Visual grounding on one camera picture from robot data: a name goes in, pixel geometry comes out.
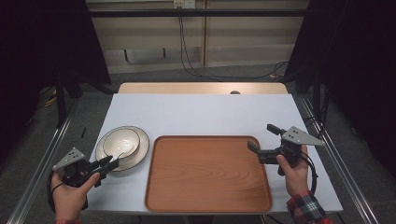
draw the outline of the black backdrop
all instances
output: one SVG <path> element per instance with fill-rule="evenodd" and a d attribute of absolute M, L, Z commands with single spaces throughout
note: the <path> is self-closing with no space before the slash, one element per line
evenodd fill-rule
<path fill-rule="evenodd" d="M 89 80 L 110 83 L 106 62 L 84 0 L 1 1 L 0 161 L 35 112 L 39 91 Z"/>
<path fill-rule="evenodd" d="M 304 18 L 287 75 L 304 92 L 318 71 L 331 97 L 396 177 L 396 2 L 311 0 L 325 15 Z"/>

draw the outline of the sleeve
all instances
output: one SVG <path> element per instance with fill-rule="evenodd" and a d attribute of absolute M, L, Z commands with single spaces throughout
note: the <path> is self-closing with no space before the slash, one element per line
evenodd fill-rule
<path fill-rule="evenodd" d="M 53 224 L 81 224 L 81 220 L 55 220 Z"/>
<path fill-rule="evenodd" d="M 326 213 L 318 203 L 317 198 L 311 191 L 305 191 L 294 195 L 287 202 L 289 212 L 297 224 L 330 224 L 332 221 L 326 217 Z"/>

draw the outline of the wall outlet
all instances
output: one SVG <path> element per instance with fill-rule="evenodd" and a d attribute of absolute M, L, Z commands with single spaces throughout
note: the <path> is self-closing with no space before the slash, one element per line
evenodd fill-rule
<path fill-rule="evenodd" d="M 195 0 L 184 0 L 184 8 L 195 8 Z"/>
<path fill-rule="evenodd" d="M 184 8 L 184 0 L 174 0 L 174 8 Z"/>

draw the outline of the tray rim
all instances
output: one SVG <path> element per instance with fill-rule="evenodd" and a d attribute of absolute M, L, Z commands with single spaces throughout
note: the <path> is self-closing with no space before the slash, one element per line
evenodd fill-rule
<path fill-rule="evenodd" d="M 151 155 L 151 163 L 149 166 L 149 170 L 148 170 L 148 181 L 147 181 L 147 185 L 146 185 L 146 193 L 145 193 L 145 206 L 146 208 L 153 213 L 169 213 L 169 214 L 174 214 L 174 213 L 180 213 L 180 214 L 263 214 L 265 212 L 268 212 L 272 206 L 273 206 L 273 198 L 272 198 L 272 193 L 271 193 L 271 189 L 269 187 L 269 182 L 268 182 L 268 175 L 266 173 L 266 169 L 265 166 L 262 164 L 259 164 L 262 167 L 262 171 L 264 174 L 264 185 L 265 187 L 268 189 L 267 192 L 267 196 L 268 196 L 268 206 L 265 207 L 265 209 L 263 209 L 263 211 L 251 211 L 251 212 L 244 212 L 244 211 L 235 211 L 235 212 L 230 212 L 230 211 L 206 211 L 206 212 L 198 212 L 198 211 L 164 211 L 164 210 L 158 210 L 158 209 L 151 209 L 149 207 L 148 204 L 148 195 L 149 195 L 149 186 L 150 186 L 150 177 L 151 177 L 151 172 L 152 172 L 152 166 L 153 166 L 153 159 L 155 156 L 155 151 L 156 151 L 156 145 L 159 141 L 161 141 L 162 139 L 167 139 L 167 138 L 250 138 L 251 140 L 253 140 L 258 147 L 260 147 L 260 142 L 257 140 L 257 138 L 255 138 L 254 136 L 251 135 L 161 135 L 159 137 L 157 137 L 154 140 L 154 144 L 152 147 L 152 155 Z"/>

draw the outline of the finger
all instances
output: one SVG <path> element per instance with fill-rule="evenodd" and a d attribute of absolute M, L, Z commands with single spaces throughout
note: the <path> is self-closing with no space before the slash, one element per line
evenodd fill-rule
<path fill-rule="evenodd" d="M 286 160 L 286 158 L 282 155 L 277 155 L 276 160 L 277 163 L 279 163 L 285 175 L 291 175 L 293 169 L 290 167 L 289 162 Z"/>
<path fill-rule="evenodd" d="M 86 194 L 96 184 L 99 178 L 100 174 L 95 173 L 79 188 Z"/>
<path fill-rule="evenodd" d="M 50 181 L 51 185 L 52 186 L 57 186 L 57 185 L 59 185 L 62 182 L 63 181 L 62 181 L 61 175 L 58 172 L 54 171 L 53 174 L 52 174 L 52 179 Z"/>
<path fill-rule="evenodd" d="M 306 147 L 306 145 L 301 145 L 301 151 L 308 155 L 308 148 Z"/>

